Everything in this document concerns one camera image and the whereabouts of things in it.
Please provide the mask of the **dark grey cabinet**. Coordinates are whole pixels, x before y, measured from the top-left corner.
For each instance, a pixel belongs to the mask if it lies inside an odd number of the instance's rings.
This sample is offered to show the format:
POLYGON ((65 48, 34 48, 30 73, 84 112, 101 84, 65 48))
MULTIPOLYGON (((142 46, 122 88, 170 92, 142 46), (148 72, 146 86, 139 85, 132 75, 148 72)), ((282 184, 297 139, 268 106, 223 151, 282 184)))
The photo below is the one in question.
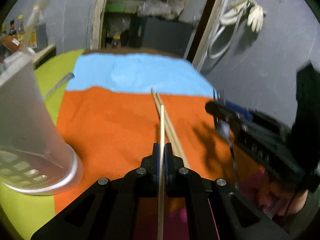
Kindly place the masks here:
POLYGON ((167 21, 156 17, 131 17, 128 45, 133 48, 153 48, 184 57, 193 25, 167 21))

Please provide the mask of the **red white bottle on floor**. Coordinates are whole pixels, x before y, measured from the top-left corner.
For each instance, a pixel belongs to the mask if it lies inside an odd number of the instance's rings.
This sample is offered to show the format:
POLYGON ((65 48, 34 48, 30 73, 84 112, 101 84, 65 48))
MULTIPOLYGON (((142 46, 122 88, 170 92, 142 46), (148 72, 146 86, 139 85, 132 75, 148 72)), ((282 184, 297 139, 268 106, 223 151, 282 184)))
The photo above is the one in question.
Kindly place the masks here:
POLYGON ((112 39, 111 43, 112 48, 120 48, 121 47, 121 38, 120 35, 115 35, 112 39))

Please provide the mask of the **door frame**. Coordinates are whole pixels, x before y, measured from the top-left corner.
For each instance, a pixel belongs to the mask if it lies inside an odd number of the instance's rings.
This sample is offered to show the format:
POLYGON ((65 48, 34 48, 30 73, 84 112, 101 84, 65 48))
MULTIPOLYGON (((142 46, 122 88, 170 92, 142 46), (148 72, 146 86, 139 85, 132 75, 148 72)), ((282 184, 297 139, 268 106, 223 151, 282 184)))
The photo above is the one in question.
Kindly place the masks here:
MULTIPOLYGON (((103 28, 104 10, 107 0, 95 0, 94 12, 92 16, 92 30, 91 41, 89 48, 93 50, 99 50, 101 48, 101 32, 103 28)), ((204 27, 198 26, 196 34, 194 36, 192 44, 198 44, 195 51, 192 51, 193 47, 189 49, 189 56, 192 59, 193 66, 200 70, 207 58, 207 51, 212 36, 217 31, 218 23, 221 15, 224 13, 228 0, 208 0, 213 2, 210 14, 202 14, 200 23, 205 23, 204 27)))

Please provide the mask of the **white plastic utensil caddy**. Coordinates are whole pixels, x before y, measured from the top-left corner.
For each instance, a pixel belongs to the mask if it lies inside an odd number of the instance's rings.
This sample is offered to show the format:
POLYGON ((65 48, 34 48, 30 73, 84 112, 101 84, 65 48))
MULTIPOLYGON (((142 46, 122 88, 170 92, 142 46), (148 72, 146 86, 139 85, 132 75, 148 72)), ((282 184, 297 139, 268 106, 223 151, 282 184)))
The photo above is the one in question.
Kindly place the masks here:
POLYGON ((36 82, 33 58, 17 52, 1 74, 1 181, 31 195, 60 194, 80 183, 79 156, 57 132, 36 82))

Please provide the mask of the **clear plastic bag on cabinet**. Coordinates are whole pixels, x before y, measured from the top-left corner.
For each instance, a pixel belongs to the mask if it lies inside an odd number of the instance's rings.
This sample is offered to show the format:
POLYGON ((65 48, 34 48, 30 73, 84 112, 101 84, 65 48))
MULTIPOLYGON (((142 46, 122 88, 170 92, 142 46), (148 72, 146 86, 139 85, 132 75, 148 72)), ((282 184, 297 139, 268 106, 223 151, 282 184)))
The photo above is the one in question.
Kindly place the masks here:
POLYGON ((146 0, 138 6, 137 14, 139 16, 160 17, 166 20, 174 20, 177 17, 174 9, 160 0, 146 0))

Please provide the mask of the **multicolour felt table mat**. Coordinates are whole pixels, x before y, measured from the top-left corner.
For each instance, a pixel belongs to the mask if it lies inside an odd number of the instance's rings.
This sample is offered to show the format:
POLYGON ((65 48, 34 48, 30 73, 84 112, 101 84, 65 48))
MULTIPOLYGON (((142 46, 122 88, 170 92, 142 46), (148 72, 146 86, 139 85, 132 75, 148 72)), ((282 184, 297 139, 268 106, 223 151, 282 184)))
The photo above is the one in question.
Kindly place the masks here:
POLYGON ((81 183, 55 196, 28 196, 1 186, 1 206, 23 239, 101 177, 116 179, 137 167, 158 141, 151 92, 160 94, 189 167, 208 179, 234 182, 231 154, 204 109, 214 87, 182 59, 153 54, 70 51, 35 71, 42 94, 68 72, 74 78, 45 101, 63 139, 84 165, 81 183))

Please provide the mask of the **white rubber gloves on wall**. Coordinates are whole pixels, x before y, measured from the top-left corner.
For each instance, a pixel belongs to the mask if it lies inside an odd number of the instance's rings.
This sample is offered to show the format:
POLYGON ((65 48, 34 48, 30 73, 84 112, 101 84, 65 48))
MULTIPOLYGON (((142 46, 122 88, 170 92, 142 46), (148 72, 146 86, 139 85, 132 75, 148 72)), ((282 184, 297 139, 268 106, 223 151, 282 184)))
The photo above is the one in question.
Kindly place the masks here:
POLYGON ((263 27, 266 11, 255 0, 239 0, 229 4, 229 10, 220 18, 220 24, 229 26, 240 22, 242 16, 247 16, 247 26, 254 33, 259 33, 263 27))

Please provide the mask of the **green box on shelf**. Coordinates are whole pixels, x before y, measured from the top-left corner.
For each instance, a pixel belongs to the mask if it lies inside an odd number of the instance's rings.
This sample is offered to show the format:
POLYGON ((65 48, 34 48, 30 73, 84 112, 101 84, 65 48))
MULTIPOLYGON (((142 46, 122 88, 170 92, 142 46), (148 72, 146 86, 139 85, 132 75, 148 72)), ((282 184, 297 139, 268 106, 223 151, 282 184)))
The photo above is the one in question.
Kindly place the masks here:
POLYGON ((138 4, 107 3, 105 12, 135 14, 138 7, 138 4))

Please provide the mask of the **steel fork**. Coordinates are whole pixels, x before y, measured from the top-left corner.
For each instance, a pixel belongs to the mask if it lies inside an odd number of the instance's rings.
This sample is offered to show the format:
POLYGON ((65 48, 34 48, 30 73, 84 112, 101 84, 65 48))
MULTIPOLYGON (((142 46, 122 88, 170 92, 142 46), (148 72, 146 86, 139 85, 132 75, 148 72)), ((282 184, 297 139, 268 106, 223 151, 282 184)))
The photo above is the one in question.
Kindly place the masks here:
POLYGON ((228 123, 213 117, 214 120, 214 127, 217 133, 228 143, 231 157, 232 157, 232 162, 233 162, 233 172, 234 172, 234 178, 235 178, 235 183, 234 186, 238 190, 239 189, 239 175, 238 175, 238 169, 235 161, 235 156, 234 156, 234 151, 233 151, 233 146, 231 144, 231 141, 229 139, 229 134, 230 134, 230 126, 228 123))

